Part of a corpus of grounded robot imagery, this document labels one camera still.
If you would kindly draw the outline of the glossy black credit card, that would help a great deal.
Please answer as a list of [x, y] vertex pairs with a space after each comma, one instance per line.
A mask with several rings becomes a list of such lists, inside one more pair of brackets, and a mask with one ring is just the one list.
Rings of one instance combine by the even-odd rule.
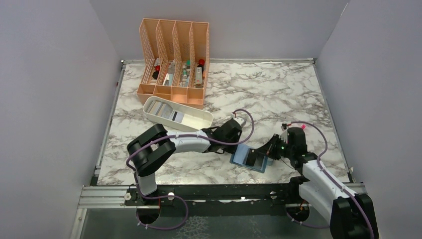
[[254, 168], [261, 168], [263, 161], [264, 161], [264, 154], [258, 152], [255, 149], [249, 149], [244, 164], [246, 166], [250, 166]]

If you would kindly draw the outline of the teal card holder wallet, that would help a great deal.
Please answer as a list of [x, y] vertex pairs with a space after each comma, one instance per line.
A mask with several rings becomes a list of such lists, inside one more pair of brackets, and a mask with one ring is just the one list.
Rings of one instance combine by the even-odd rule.
[[268, 158], [257, 149], [240, 144], [230, 158], [230, 163], [252, 171], [264, 173], [267, 166], [272, 166], [273, 159]]

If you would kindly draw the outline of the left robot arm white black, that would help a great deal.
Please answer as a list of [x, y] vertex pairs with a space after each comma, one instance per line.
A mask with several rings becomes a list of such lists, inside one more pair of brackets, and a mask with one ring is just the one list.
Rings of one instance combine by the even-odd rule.
[[147, 205], [156, 200], [155, 172], [173, 154], [234, 153], [245, 124], [245, 119], [235, 117], [221, 126], [203, 128], [196, 132], [169, 132], [162, 124], [149, 128], [126, 147], [130, 157], [127, 164], [133, 163], [132, 169], [140, 186], [138, 199]]

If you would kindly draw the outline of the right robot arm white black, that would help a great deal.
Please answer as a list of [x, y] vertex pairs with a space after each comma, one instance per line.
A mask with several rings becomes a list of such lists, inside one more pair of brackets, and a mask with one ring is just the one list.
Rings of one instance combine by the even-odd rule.
[[310, 203], [327, 221], [334, 239], [377, 239], [379, 232], [372, 199], [347, 187], [324, 166], [321, 155], [308, 151], [300, 127], [287, 127], [256, 152], [268, 158], [287, 158], [299, 172], [291, 178], [287, 196]]

